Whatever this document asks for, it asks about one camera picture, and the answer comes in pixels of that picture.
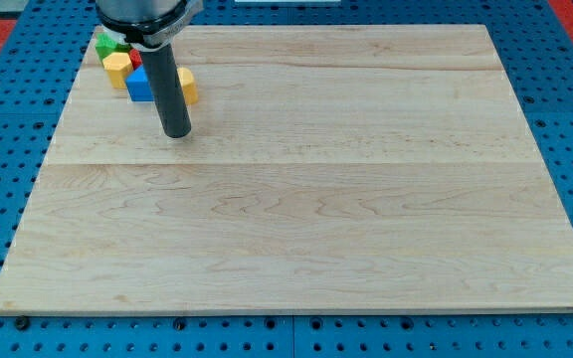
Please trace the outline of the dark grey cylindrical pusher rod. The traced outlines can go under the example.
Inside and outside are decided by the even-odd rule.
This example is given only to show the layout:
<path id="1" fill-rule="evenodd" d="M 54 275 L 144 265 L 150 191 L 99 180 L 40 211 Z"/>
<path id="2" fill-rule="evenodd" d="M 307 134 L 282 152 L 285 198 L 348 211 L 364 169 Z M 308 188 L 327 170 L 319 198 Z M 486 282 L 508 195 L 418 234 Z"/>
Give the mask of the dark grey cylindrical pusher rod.
<path id="1" fill-rule="evenodd" d="M 171 138 L 186 136 L 191 120 L 171 46 L 142 52 L 141 59 L 163 132 Z"/>

